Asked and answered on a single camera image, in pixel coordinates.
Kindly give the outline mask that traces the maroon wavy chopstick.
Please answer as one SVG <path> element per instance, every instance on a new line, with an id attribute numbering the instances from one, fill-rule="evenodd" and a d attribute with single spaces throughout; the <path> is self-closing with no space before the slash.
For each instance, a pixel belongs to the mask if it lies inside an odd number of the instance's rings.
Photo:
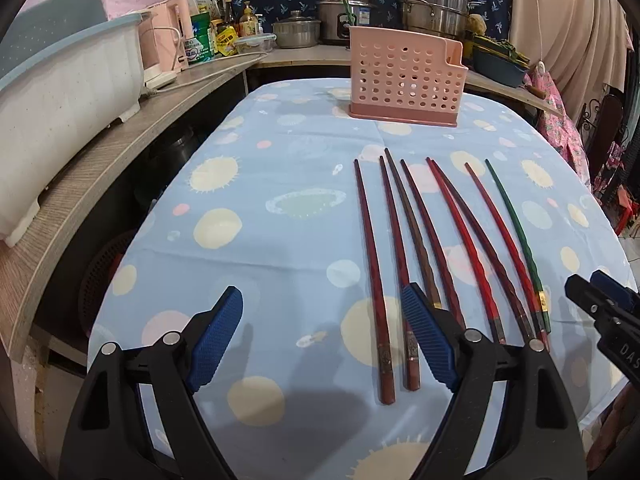
<path id="1" fill-rule="evenodd" d="M 430 240 L 440 278 L 442 279 L 442 286 L 444 286 L 444 293 L 447 299 L 447 306 L 449 307 L 449 311 L 454 316 L 458 324 L 465 328 L 465 320 L 461 311 L 460 301 L 456 289 L 454 288 L 454 280 L 451 277 L 450 271 L 448 269 L 447 259 L 442 249 L 442 244 L 440 244 L 439 238 L 437 236 L 433 221 L 431 219 L 430 214 L 427 211 L 424 200 L 420 193 L 419 187 L 416 184 L 416 180 L 411 173 L 409 166 L 406 162 L 401 159 L 400 161 L 402 170 L 404 170 L 405 176 L 410 185 L 414 200 L 418 205 L 418 209 L 420 211 L 420 215 L 425 226 L 427 237 Z"/>

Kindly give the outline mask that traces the blue dotted tablecloth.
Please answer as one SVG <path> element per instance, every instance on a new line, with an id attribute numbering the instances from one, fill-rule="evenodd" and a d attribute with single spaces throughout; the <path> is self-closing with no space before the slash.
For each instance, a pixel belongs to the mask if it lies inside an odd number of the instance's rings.
<path id="1" fill-rule="evenodd" d="M 267 84 L 239 102 L 171 182 L 142 227 L 96 318 L 89 350 L 147 346 L 213 307 L 229 286 L 244 312 L 196 402 L 242 479 L 405 479 L 425 452 L 449 390 L 378 397 L 371 289 L 354 170 L 371 211 L 394 370 L 404 369 L 399 288 L 378 158 L 388 148 L 416 180 L 454 278 L 465 323 L 488 330 L 476 279 L 427 157 L 463 196 L 510 266 L 494 219 L 465 169 L 510 219 L 485 164 L 518 213 L 544 286 L 550 347 L 582 426 L 624 388 L 598 335 L 564 295 L 572 274 L 601 270 L 634 286 L 608 218 L 544 137 L 500 103 L 464 96 L 439 128 L 348 114 L 346 79 Z"/>

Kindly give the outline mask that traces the steel rice cooker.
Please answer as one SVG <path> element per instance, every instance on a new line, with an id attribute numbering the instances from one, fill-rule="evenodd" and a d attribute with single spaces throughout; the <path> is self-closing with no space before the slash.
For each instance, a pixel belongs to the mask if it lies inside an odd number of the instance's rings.
<path id="1" fill-rule="evenodd" d="M 350 16 L 343 0 L 319 0 L 318 18 L 321 22 L 322 44 L 347 44 L 350 20 L 356 26 L 374 25 L 378 9 L 374 0 L 348 0 Z"/>

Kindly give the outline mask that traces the dark red chopstick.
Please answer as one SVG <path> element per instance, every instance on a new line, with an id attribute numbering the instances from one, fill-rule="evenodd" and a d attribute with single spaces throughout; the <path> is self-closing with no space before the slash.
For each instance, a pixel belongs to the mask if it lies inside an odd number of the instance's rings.
<path id="1" fill-rule="evenodd" d="M 386 207 L 388 212 L 388 218 L 390 219 L 390 230 L 392 231 L 392 240 L 395 256 L 395 269 L 398 281 L 399 291 L 402 290 L 409 283 L 409 272 L 406 261 L 406 254 L 404 248 L 404 242 L 402 241 L 401 228 L 399 225 L 399 219 L 397 209 L 394 200 L 394 194 L 392 186 L 390 185 L 390 177 L 385 165 L 383 156 L 378 158 L 380 164 L 382 181 L 384 186 Z M 401 314 L 401 327 L 402 327 L 402 340 L 404 341 L 404 356 L 405 356 L 405 387 L 409 391 L 416 391 L 421 388 L 420 378 L 420 361 L 418 343 L 416 337 L 411 329 L 410 324 L 407 322 L 404 311 L 400 311 Z"/>
<path id="2" fill-rule="evenodd" d="M 364 236 L 364 246 L 369 268 L 371 301 L 374 316 L 376 355 L 378 356 L 378 382 L 380 383 L 380 400 L 385 405 L 396 401 L 394 367 L 390 333 L 388 332 L 386 307 L 381 281 L 378 253 L 376 252 L 374 233 L 367 201 L 366 189 L 358 159 L 354 160 L 354 170 L 359 197 L 360 214 Z"/>

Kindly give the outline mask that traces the beige curtain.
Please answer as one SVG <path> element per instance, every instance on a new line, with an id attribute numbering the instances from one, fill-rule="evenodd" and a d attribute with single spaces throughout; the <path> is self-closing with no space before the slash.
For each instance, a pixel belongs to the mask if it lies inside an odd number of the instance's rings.
<path id="1" fill-rule="evenodd" d="M 509 40 L 544 63 L 574 120 L 606 86 L 624 88 L 628 27 L 617 0 L 513 0 Z"/>

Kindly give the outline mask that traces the pink pineapple apron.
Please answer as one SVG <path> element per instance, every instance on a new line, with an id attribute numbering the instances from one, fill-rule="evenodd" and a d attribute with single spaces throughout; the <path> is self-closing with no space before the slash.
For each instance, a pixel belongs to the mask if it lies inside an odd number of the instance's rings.
<path id="1" fill-rule="evenodd" d="M 586 189 L 591 191 L 588 159 L 582 137 L 572 118 L 567 115 L 562 96 L 544 63 L 538 62 L 534 65 L 525 76 L 524 82 L 530 84 L 535 90 L 544 92 L 546 94 L 544 100 L 558 112 L 558 114 L 544 112 L 537 122 L 538 131 L 575 171 Z"/>

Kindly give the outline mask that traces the pink electric kettle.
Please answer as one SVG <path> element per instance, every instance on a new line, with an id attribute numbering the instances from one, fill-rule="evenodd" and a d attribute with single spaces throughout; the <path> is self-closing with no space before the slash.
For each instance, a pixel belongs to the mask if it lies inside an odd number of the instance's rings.
<path id="1" fill-rule="evenodd" d="M 143 66 L 161 72 L 182 72 L 189 67 L 184 42 L 193 38 L 188 0 L 164 0 L 141 11 L 139 26 Z"/>

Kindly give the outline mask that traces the dark maroon long chopstick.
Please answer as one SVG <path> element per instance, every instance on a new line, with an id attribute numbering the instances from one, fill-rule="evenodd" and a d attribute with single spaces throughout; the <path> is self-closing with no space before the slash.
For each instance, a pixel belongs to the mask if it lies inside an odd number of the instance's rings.
<path id="1" fill-rule="evenodd" d="M 515 288 L 506 273 L 506 269 L 498 258 L 494 246 L 492 246 L 489 237 L 486 235 L 483 227 L 480 225 L 480 222 L 478 222 L 477 218 L 474 216 L 471 208 L 465 203 L 464 198 L 460 195 L 446 174 L 444 174 L 440 169 L 437 162 L 429 157 L 427 157 L 426 161 L 440 187 L 442 196 L 445 197 L 451 217 L 454 219 L 454 223 L 456 224 L 458 232 L 463 240 L 463 245 L 466 253 L 468 254 L 469 262 L 471 263 L 478 288 L 480 289 L 480 296 L 483 299 L 491 333 L 494 335 L 496 341 L 501 342 L 502 344 L 506 343 L 506 336 L 504 336 L 499 309 L 494 296 L 492 296 L 491 287 L 489 285 L 488 278 L 486 278 L 484 266 L 480 262 L 480 256 L 478 255 L 472 236 L 469 233 L 468 226 L 471 227 L 477 240 L 480 242 L 480 247 L 483 248 L 484 253 L 486 254 L 492 270 L 494 270 L 495 274 L 498 276 L 499 283 L 506 294 L 506 299 L 511 307 L 515 321 L 518 323 L 518 329 L 520 330 L 523 341 L 527 344 L 530 340 L 535 338 L 535 333 L 529 323 L 522 303 L 518 299 Z"/>

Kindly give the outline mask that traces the white dish rack box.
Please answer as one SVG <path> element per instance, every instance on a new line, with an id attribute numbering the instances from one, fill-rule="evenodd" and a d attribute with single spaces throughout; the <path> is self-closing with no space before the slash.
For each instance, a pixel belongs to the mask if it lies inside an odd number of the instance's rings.
<path id="1" fill-rule="evenodd" d="M 102 0 L 46 0 L 1 41 L 1 239 L 14 246 L 38 197 L 115 119 L 140 110 L 141 12 L 111 20 Z"/>

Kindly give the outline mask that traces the yellow sauce bottle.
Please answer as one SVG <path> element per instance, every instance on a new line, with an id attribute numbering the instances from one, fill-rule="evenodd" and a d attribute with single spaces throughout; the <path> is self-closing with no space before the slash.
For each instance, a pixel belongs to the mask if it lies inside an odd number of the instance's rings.
<path id="1" fill-rule="evenodd" d="M 244 2 L 243 13 L 239 20 L 240 36 L 250 37 L 258 34 L 258 18 L 248 1 Z"/>

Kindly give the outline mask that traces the stacked steel steamer pot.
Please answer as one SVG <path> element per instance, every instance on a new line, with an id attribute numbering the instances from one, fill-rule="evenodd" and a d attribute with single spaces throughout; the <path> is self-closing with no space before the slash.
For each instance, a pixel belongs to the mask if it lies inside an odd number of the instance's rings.
<path id="1" fill-rule="evenodd" d="M 470 0 L 400 0 L 402 26 L 412 32 L 460 39 Z"/>

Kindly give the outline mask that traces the green chopstick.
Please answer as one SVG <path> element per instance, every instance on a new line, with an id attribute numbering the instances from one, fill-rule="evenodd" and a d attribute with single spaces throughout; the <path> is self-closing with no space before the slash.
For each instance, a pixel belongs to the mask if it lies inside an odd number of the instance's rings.
<path id="1" fill-rule="evenodd" d="M 537 306 L 541 312 L 542 322 L 544 322 L 544 329 L 548 334 L 551 333 L 551 323 L 549 318 L 549 308 L 548 308 L 548 300 L 547 296 L 544 293 L 544 286 L 542 286 L 541 279 L 538 274 L 538 268 L 534 259 L 534 255 L 532 250 L 529 247 L 528 240 L 526 237 L 526 233 L 521 224 L 520 218 L 518 218 L 518 213 L 516 212 L 512 200 L 509 197 L 509 194 L 506 192 L 496 170 L 491 165 L 491 162 L 486 159 L 485 164 L 491 174 L 491 177 L 494 179 L 495 184 L 497 185 L 498 191 L 506 205 L 506 210 L 509 213 L 510 219 L 514 225 L 516 236 L 518 237 L 518 242 L 520 243 L 521 250 L 525 259 L 527 274 L 529 277 L 529 281 L 532 282 L 532 289 L 536 298 Z"/>

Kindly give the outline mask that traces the brown chopstick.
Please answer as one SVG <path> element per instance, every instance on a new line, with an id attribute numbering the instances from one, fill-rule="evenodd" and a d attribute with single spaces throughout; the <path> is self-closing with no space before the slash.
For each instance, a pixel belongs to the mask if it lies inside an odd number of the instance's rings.
<path id="1" fill-rule="evenodd" d="M 442 303 L 440 302 L 439 291 L 435 284 L 434 272 L 431 267 L 430 260 L 428 260 L 428 255 L 426 248 L 424 246 L 424 240 L 422 237 L 422 233 L 420 230 L 420 226 L 416 221 L 416 215 L 413 212 L 411 202 L 409 200 L 408 194 L 405 189 L 404 182 L 401 180 L 401 176 L 394 162 L 392 153 L 388 148 L 384 150 L 386 162 L 390 165 L 390 171 L 392 172 L 394 182 L 399 194 L 399 198 L 401 201 L 402 209 L 404 210 L 409 232 L 411 235 L 411 239 L 413 241 L 414 251 L 416 252 L 416 258 L 418 258 L 418 265 L 420 269 L 421 278 L 423 281 L 423 285 L 425 288 L 425 296 L 427 299 L 431 301 L 432 305 L 435 308 L 441 308 Z"/>

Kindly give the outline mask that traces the clear plastic container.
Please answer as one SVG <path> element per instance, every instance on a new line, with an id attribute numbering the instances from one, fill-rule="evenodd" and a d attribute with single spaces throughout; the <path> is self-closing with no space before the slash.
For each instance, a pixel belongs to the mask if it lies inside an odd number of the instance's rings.
<path id="1" fill-rule="evenodd" d="M 234 47 L 239 54 L 268 53 L 273 50 L 276 42 L 276 34 L 260 34 L 238 38 Z"/>

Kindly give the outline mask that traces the pink perforated utensil basket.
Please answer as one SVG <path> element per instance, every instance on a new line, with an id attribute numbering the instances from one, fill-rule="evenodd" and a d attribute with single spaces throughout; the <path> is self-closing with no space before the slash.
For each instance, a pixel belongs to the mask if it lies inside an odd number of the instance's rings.
<path id="1" fill-rule="evenodd" d="M 457 125 L 468 74 L 463 44 L 408 30 L 349 29 L 349 115 L 439 127 Z"/>

